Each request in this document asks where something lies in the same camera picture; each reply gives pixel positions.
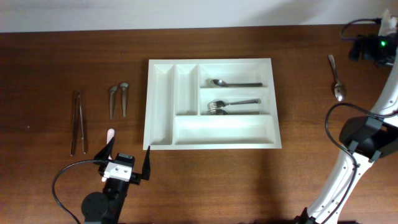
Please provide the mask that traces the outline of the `steel tablespoon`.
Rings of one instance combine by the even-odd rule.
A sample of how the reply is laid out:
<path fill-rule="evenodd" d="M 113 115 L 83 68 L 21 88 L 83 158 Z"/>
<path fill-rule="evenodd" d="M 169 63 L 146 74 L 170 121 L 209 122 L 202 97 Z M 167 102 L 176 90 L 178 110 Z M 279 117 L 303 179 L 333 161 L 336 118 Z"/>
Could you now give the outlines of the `steel tablespoon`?
<path fill-rule="evenodd" d="M 335 64 L 335 58 L 333 55 L 328 55 L 328 59 L 330 61 L 330 65 L 333 71 L 333 76 L 335 79 L 335 86 L 334 86 L 334 94 L 335 98 L 339 101 L 342 102 L 345 99 L 345 88 L 343 84 L 339 81 L 338 79 L 338 73 L 336 71 L 336 64 Z"/>
<path fill-rule="evenodd" d="M 212 79 L 210 85 L 213 87 L 261 87 L 262 83 L 227 83 L 223 80 Z"/>

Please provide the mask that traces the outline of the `steel fork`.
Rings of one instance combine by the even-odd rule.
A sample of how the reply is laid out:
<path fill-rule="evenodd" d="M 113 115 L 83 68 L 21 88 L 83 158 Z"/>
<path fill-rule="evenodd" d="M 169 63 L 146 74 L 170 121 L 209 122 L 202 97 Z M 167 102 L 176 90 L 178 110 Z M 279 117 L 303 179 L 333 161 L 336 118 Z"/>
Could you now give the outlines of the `steel fork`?
<path fill-rule="evenodd" d="M 244 101 L 235 101 L 235 102 L 227 102 L 227 101 L 214 101 L 207 104 L 207 108 L 209 110 L 215 110 L 218 108 L 224 108 L 230 105 L 246 105 L 246 104 L 261 104 L 260 99 L 253 99 L 253 100 L 244 100 Z"/>
<path fill-rule="evenodd" d="M 258 111 L 244 111 L 244 112 L 227 112 L 222 109 L 208 110 L 206 115 L 252 115 L 260 114 Z"/>

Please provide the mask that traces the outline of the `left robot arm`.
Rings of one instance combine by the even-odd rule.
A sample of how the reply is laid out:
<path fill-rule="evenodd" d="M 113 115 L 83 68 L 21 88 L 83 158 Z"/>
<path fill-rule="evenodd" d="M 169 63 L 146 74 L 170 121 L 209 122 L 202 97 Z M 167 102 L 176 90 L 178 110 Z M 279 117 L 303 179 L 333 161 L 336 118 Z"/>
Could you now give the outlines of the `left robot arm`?
<path fill-rule="evenodd" d="M 150 179 L 150 148 L 147 149 L 142 172 L 134 172 L 135 157 L 119 153 L 114 159 L 109 156 L 113 150 L 115 138 L 95 155 L 98 172 L 105 178 L 100 192 L 88 194 L 82 201 L 81 212 L 85 223 L 117 223 L 127 197 L 130 185 L 139 185 L 142 180 Z"/>

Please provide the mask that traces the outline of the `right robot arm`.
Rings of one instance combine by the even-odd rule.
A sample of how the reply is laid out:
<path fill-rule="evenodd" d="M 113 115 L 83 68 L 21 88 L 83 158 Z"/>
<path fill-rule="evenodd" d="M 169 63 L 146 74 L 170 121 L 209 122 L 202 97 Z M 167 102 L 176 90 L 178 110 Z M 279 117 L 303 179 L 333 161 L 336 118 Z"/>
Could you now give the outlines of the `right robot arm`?
<path fill-rule="evenodd" d="M 320 196 L 294 218 L 294 223 L 338 223 L 341 210 L 371 166 L 397 152 L 397 34 L 376 36 L 363 45 L 367 58 L 382 62 L 393 60 L 392 70 L 376 104 L 371 110 L 349 104 L 363 113 L 350 118 L 338 140 L 338 160 Z"/>

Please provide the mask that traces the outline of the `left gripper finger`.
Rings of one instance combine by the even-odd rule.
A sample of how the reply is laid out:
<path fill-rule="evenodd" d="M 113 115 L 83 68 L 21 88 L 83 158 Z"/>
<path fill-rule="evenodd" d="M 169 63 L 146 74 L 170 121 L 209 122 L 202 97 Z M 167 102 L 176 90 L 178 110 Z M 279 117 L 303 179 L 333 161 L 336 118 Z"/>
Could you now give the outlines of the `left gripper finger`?
<path fill-rule="evenodd" d="M 141 179 L 142 180 L 149 180 L 150 179 L 150 146 L 148 146 L 146 150 L 146 156 L 144 159 L 144 163 L 142 166 L 142 173 L 141 173 Z"/>
<path fill-rule="evenodd" d="M 112 159 L 110 159 L 109 156 L 112 153 L 113 146 L 114 146 L 114 137 L 112 137 L 107 143 L 107 145 L 105 145 L 105 147 L 102 148 L 102 150 L 100 150 L 100 152 L 97 153 L 97 155 L 95 155 L 94 163 L 97 165 L 107 165 L 109 161 L 112 161 Z"/>

